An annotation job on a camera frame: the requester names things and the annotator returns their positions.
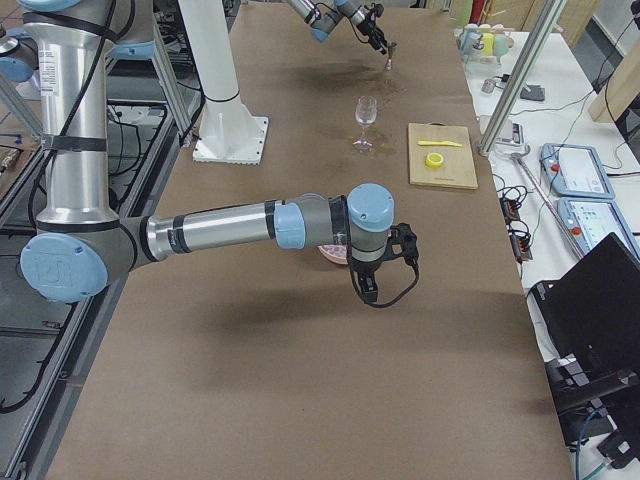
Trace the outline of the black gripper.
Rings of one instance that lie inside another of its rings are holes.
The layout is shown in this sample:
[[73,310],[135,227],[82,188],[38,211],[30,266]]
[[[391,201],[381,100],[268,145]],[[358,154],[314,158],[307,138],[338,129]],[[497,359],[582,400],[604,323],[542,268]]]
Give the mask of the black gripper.
[[[361,261],[354,257],[352,246],[348,247],[348,266],[352,286],[356,295],[367,306],[393,306],[408,294],[419,281],[419,251],[417,235],[408,223],[399,223],[390,227],[382,254],[373,261]],[[379,303],[379,289],[375,273],[384,262],[402,258],[414,273],[414,280],[392,300]]]
[[362,5],[359,9],[362,14],[362,21],[357,25],[357,29],[363,34],[374,50],[386,50],[388,47],[384,32],[377,26],[377,20],[384,13],[384,6],[379,3],[372,3],[370,6]]

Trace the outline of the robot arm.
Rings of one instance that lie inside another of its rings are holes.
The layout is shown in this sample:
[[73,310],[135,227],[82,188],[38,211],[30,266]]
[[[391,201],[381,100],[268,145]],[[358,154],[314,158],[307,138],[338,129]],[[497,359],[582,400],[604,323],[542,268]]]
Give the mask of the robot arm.
[[384,32],[377,26],[377,20],[384,13],[380,3],[364,4],[362,1],[309,1],[286,0],[288,4],[310,27],[312,36],[319,42],[325,41],[332,31],[345,20],[354,30],[356,38],[369,44],[381,54],[387,53],[388,42]]
[[161,51],[149,1],[26,1],[23,21],[37,47],[46,187],[35,236],[20,256],[29,285],[65,303],[172,254],[273,240],[283,249],[342,245],[358,297],[378,307],[375,273],[403,259],[416,268],[417,238],[394,220],[394,200],[366,183],[347,196],[288,200],[178,215],[120,217],[110,206],[107,58],[151,59]]

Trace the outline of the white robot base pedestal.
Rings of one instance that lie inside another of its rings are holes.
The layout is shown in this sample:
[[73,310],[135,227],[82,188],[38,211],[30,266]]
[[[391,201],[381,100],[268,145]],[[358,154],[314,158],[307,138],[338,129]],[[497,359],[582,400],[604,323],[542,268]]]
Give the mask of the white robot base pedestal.
[[242,102],[223,3],[184,0],[179,7],[205,97],[193,158],[259,164],[269,119]]

